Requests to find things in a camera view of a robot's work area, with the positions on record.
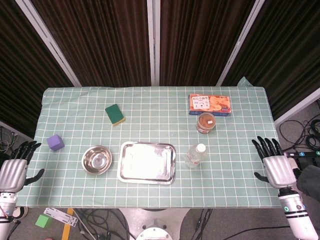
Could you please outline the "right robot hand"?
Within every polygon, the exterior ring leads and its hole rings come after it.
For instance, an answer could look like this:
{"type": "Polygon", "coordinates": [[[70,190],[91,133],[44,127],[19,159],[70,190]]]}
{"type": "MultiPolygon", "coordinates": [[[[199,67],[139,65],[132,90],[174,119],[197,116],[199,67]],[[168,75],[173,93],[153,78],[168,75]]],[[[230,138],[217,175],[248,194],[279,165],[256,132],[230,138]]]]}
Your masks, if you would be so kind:
{"type": "Polygon", "coordinates": [[[261,159],[265,176],[258,172],[254,176],[262,181],[269,183],[275,189],[292,187],[297,179],[290,165],[288,157],[284,154],[279,142],[272,138],[257,137],[251,141],[261,159]]]}

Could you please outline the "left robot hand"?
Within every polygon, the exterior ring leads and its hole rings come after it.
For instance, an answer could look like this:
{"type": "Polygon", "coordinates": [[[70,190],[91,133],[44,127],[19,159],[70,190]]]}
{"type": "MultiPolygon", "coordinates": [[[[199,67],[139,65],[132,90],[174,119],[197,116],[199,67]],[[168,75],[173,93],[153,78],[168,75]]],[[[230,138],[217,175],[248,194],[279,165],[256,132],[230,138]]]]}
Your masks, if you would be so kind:
{"type": "Polygon", "coordinates": [[[37,141],[25,141],[16,148],[10,156],[0,162],[0,192],[16,194],[34,182],[37,182],[44,174],[42,168],[33,176],[27,178],[27,171],[34,152],[42,145],[37,141]]]}

